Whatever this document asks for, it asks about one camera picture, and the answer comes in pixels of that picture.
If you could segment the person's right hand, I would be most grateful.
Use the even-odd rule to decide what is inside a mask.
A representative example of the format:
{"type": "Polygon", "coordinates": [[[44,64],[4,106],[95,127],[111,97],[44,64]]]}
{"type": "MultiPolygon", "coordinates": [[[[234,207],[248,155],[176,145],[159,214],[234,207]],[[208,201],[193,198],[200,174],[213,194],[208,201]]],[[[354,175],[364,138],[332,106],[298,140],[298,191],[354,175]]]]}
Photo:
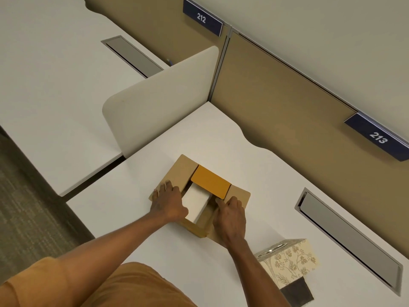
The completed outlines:
{"type": "Polygon", "coordinates": [[[243,204],[237,197],[224,202],[224,209],[217,209],[213,226],[225,247],[230,251],[243,244],[246,232],[246,217],[243,204]]]}

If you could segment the person's left hand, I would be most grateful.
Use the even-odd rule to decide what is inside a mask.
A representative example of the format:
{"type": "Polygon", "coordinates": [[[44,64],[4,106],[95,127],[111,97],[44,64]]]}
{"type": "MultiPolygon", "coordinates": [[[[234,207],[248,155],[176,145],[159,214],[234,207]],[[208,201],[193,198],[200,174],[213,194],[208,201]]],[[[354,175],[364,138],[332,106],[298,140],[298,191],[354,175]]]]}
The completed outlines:
{"type": "Polygon", "coordinates": [[[181,191],[179,187],[173,186],[172,191],[166,192],[165,182],[159,186],[160,195],[155,202],[152,201],[148,216],[160,219],[164,223],[178,222],[182,220],[179,218],[179,208],[183,206],[181,191]]]}

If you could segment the brown cardboard box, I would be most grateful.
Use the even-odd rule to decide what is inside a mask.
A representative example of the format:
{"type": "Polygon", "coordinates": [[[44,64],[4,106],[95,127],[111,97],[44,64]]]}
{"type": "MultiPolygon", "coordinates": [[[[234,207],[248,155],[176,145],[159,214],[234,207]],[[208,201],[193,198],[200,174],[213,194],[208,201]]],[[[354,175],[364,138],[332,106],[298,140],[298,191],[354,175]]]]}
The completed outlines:
{"type": "MultiPolygon", "coordinates": [[[[190,185],[193,183],[191,181],[191,177],[197,169],[198,165],[198,163],[191,160],[187,156],[180,155],[180,157],[176,160],[176,162],[171,166],[170,170],[160,181],[156,189],[159,189],[159,186],[166,180],[170,180],[173,186],[179,187],[181,196],[183,196],[190,185]]],[[[238,200],[242,202],[243,207],[246,208],[251,194],[250,192],[231,184],[223,201],[227,202],[233,196],[237,197],[238,200]]],[[[209,238],[216,243],[223,245],[223,242],[215,232],[213,226],[213,219],[216,215],[216,210],[218,209],[215,198],[215,195],[211,196],[197,223],[192,223],[186,218],[177,223],[199,238],[209,238]]]]}

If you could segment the person's left forearm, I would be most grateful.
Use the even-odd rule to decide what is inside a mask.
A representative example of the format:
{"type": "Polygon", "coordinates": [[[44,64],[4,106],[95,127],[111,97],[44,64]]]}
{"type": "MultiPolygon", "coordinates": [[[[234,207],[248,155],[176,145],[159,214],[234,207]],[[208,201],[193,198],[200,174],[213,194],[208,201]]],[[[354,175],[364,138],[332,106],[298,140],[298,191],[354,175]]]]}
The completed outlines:
{"type": "Polygon", "coordinates": [[[148,237],[176,220],[175,213],[151,211],[122,228],[75,248],[63,255],[60,261],[74,284],[83,288],[98,287],[148,237]]]}

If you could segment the person's right forearm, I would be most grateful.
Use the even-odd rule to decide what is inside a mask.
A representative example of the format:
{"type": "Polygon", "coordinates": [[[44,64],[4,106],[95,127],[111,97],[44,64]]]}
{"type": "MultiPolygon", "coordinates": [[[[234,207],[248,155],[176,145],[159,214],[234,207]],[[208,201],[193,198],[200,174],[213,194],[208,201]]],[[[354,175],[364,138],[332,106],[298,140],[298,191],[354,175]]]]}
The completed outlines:
{"type": "Polygon", "coordinates": [[[235,264],[248,307],[291,307],[243,237],[233,237],[225,244],[235,264]]]}

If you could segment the white rectangular box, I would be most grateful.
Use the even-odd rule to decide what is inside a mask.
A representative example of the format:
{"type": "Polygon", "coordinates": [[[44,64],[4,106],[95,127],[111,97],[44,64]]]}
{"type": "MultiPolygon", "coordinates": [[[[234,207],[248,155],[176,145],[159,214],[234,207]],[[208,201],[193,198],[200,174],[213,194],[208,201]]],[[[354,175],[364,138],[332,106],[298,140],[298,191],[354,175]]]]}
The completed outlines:
{"type": "Polygon", "coordinates": [[[192,223],[197,223],[211,196],[209,191],[192,183],[182,196],[182,204],[188,209],[186,219],[192,223]]]}

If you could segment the orange flat card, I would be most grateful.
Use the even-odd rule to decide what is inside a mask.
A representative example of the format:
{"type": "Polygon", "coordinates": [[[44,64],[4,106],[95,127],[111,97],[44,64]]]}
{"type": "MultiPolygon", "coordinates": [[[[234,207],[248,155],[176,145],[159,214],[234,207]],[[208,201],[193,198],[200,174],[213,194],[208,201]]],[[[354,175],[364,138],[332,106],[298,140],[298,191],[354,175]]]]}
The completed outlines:
{"type": "Polygon", "coordinates": [[[202,165],[198,165],[191,177],[191,181],[220,199],[225,199],[231,186],[230,182],[202,165]]]}

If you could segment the person's brown shirt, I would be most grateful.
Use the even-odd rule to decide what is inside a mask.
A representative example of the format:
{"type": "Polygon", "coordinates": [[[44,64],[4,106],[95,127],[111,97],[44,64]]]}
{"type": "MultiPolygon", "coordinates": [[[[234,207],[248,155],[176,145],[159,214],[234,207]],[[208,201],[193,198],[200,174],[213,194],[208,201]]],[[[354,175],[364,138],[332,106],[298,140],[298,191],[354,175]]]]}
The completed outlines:
{"type": "Polygon", "coordinates": [[[0,307],[197,307],[153,268],[120,265],[82,305],[60,259],[43,258],[0,286],[0,307]]]}

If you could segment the white desk divider panel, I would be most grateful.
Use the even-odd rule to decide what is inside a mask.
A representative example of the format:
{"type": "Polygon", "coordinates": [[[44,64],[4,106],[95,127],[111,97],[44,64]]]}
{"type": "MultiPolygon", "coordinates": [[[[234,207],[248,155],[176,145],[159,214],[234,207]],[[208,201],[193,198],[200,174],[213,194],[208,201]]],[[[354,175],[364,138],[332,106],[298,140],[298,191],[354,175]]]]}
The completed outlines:
{"type": "Polygon", "coordinates": [[[209,47],[105,101],[103,116],[125,158],[207,102],[218,56],[209,47]]]}

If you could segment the floral tissue box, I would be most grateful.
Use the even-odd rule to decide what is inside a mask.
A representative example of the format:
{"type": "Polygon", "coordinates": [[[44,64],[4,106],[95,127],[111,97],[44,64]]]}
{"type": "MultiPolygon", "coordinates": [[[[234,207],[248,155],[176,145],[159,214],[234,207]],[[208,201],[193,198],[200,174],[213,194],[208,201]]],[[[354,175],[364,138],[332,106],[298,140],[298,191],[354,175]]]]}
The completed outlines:
{"type": "Polygon", "coordinates": [[[320,264],[307,239],[285,239],[254,256],[279,289],[303,278],[320,264]]]}

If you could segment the tan partition panel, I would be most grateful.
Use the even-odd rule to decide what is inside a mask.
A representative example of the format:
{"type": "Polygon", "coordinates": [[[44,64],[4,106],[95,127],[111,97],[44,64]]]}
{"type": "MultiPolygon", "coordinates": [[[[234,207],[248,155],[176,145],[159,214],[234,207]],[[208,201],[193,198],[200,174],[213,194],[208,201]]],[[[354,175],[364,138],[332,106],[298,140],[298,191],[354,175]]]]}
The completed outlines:
{"type": "Polygon", "coordinates": [[[229,34],[213,34],[182,12],[183,0],[85,0],[87,8],[121,27],[163,61],[178,63],[211,46],[218,59],[229,34]]]}
{"type": "Polygon", "coordinates": [[[352,108],[236,32],[211,102],[409,258],[409,160],[346,125],[352,108]]]}

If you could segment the black block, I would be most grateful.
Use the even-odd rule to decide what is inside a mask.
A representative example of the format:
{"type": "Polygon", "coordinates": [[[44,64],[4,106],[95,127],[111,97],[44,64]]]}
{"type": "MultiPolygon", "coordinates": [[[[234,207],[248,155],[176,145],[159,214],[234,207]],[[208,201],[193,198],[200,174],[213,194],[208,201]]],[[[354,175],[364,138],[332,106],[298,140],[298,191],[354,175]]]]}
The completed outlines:
{"type": "Polygon", "coordinates": [[[314,300],[304,277],[284,286],[280,291],[291,307],[303,307],[314,300]]]}

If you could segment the blue number sign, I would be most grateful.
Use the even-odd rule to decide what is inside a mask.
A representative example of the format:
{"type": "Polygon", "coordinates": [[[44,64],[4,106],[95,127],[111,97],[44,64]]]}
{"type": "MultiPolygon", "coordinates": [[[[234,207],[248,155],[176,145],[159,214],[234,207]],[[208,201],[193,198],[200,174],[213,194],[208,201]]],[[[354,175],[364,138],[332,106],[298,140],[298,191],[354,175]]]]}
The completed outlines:
{"type": "Polygon", "coordinates": [[[191,0],[183,0],[182,11],[183,14],[196,21],[213,34],[217,35],[218,37],[221,36],[224,25],[223,21],[207,10],[203,9],[198,4],[191,0]]]}
{"type": "Polygon", "coordinates": [[[396,160],[409,160],[409,141],[397,136],[366,114],[357,112],[344,123],[396,160]]]}

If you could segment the grey metal partition post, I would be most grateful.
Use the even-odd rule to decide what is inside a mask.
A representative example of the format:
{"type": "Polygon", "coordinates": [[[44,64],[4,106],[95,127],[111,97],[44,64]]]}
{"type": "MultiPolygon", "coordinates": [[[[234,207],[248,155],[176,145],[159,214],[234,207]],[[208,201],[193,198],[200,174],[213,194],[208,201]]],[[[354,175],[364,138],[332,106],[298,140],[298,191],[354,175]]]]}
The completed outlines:
{"type": "Polygon", "coordinates": [[[219,58],[219,61],[217,63],[216,72],[214,74],[212,86],[210,88],[209,95],[208,95],[208,98],[207,98],[208,102],[210,102],[212,100],[214,89],[215,89],[216,84],[217,84],[217,79],[218,79],[219,73],[221,71],[222,63],[223,63],[223,60],[225,58],[226,51],[227,51],[228,44],[229,44],[229,40],[230,40],[230,38],[232,36],[232,31],[233,31],[232,25],[224,24],[223,26],[227,27],[228,30],[227,30],[227,35],[226,35],[226,38],[225,38],[225,41],[224,41],[224,45],[223,45],[223,48],[222,48],[220,58],[219,58]]]}

